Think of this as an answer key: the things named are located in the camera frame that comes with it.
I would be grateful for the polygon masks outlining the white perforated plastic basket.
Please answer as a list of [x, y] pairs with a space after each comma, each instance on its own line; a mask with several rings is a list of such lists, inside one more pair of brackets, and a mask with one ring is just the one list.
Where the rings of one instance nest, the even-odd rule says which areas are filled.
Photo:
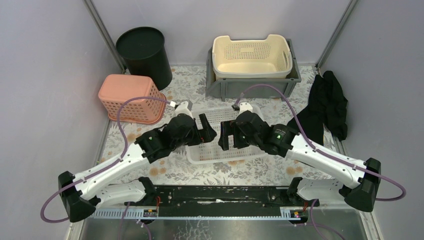
[[245, 148], [234, 148], [233, 137], [228, 138], [229, 150], [222, 150], [218, 145], [221, 126], [220, 123], [224, 121], [234, 120], [237, 118], [239, 112], [233, 110], [230, 106], [220, 106], [211, 108], [199, 108], [191, 111], [194, 117], [200, 114], [205, 114], [209, 124], [217, 133], [217, 137], [209, 143], [204, 143], [194, 146], [186, 146], [186, 156], [192, 164], [210, 164], [222, 163], [228, 161], [251, 160], [255, 158], [262, 158], [267, 154], [256, 146], [248, 146]]

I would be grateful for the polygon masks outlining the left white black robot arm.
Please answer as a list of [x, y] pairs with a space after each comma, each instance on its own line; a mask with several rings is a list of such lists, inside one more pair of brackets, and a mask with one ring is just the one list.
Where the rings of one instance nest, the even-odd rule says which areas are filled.
[[123, 156], [117, 155], [86, 171], [72, 174], [65, 171], [58, 176], [59, 186], [64, 188], [60, 198], [68, 219], [75, 223], [91, 216], [101, 207], [121, 203], [142, 206], [157, 203], [158, 194], [148, 177], [139, 177], [129, 183], [113, 181], [132, 170], [168, 157], [182, 146], [198, 146], [212, 142], [216, 131], [205, 114], [199, 115], [201, 128], [196, 120], [186, 114], [178, 114], [169, 123], [143, 133], [128, 145]]

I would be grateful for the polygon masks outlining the large black cylindrical container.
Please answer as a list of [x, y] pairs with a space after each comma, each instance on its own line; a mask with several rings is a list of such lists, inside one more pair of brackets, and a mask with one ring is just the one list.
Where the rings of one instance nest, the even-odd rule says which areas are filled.
[[160, 91], [171, 83], [173, 74], [160, 30], [149, 26], [130, 29], [115, 46], [131, 75], [150, 77]]

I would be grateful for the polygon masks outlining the pink perforated plastic basket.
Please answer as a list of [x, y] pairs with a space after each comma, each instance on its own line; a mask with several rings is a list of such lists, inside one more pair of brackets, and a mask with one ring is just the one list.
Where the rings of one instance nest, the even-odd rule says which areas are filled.
[[121, 122], [152, 125], [162, 119], [166, 97], [148, 76], [111, 74], [105, 78], [98, 92], [109, 119], [115, 122], [121, 105], [136, 97], [148, 98], [127, 103], [119, 115]]

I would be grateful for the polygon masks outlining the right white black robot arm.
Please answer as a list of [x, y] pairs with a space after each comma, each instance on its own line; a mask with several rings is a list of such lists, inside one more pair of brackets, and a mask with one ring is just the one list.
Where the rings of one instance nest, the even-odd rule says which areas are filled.
[[234, 148], [255, 146], [269, 155], [298, 160], [332, 176], [321, 180], [294, 178], [286, 193], [291, 205], [318, 199], [344, 201], [359, 211], [373, 211], [381, 182], [376, 176], [381, 173], [379, 160], [363, 161], [316, 146], [299, 131], [284, 124], [268, 125], [249, 110], [234, 120], [221, 122], [218, 144], [224, 151], [230, 148], [229, 136], [233, 137]]

